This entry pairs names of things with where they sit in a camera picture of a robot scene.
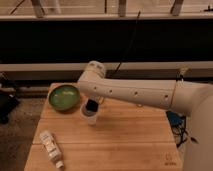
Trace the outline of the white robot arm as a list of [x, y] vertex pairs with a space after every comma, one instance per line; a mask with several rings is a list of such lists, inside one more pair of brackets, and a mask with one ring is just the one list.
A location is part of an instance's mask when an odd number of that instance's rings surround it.
[[213, 171], [213, 84], [176, 80], [109, 79], [105, 66], [90, 61], [77, 82], [89, 100], [99, 97], [142, 104], [190, 118], [182, 171]]

